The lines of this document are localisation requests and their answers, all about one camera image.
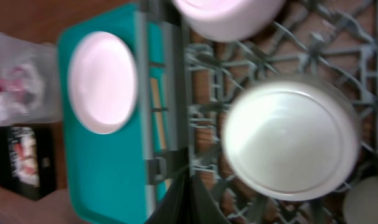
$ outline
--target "wooden table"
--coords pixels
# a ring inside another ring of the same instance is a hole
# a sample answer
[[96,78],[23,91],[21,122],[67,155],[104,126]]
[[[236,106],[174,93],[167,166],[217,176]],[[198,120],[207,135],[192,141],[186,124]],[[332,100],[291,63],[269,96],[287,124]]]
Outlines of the wooden table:
[[[1,0],[0,32],[55,44],[60,33],[129,0]],[[86,223],[76,216],[67,190],[62,124],[53,124],[58,191],[38,202],[0,188],[1,223]]]

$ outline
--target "plastic bag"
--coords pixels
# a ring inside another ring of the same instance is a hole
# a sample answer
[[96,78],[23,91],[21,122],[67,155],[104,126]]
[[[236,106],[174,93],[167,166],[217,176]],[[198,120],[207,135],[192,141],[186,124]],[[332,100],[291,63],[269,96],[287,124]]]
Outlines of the plastic bag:
[[61,120],[57,50],[0,33],[0,126]]

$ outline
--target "black package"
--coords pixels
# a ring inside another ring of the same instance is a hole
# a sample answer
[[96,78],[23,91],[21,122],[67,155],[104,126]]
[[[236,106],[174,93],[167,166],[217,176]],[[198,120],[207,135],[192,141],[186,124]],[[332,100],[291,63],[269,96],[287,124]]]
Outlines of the black package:
[[32,200],[56,190],[49,126],[0,127],[0,186]]

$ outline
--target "white bowl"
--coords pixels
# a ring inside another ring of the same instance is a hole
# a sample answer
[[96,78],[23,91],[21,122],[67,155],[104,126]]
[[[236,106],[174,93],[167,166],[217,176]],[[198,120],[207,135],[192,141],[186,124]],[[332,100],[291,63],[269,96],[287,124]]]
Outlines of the white bowl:
[[235,173],[261,194],[291,201],[342,184],[356,163],[359,136],[356,113],[337,89],[293,77],[242,93],[222,127]]
[[190,26],[214,41],[254,35],[276,17],[285,0],[174,0]]
[[378,224],[378,177],[363,180],[348,193],[343,213],[348,224]]
[[135,60],[129,47],[107,32],[88,34],[69,68],[69,99],[88,130],[110,134],[132,115],[138,95]]

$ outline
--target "teal tray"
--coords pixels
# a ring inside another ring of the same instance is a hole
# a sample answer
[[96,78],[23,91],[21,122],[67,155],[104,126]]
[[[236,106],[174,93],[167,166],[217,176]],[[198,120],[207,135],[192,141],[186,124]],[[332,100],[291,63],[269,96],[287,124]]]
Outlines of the teal tray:
[[[135,4],[126,4],[77,24],[65,30],[58,43],[70,198],[77,214],[93,223],[146,221],[148,198],[145,194],[146,169],[142,151],[144,139],[140,108],[137,104],[129,122],[116,133],[100,135],[88,131],[75,117],[69,102],[69,61],[82,38],[95,31],[115,34],[128,45],[137,58],[136,7]],[[163,63],[160,28],[156,24],[148,23],[148,36],[149,60]],[[163,73],[163,68],[151,68],[149,75],[160,79],[159,83],[162,83]],[[157,139],[155,136],[155,149],[159,149]],[[158,186],[158,199],[160,200],[164,194],[165,186],[161,184]]]

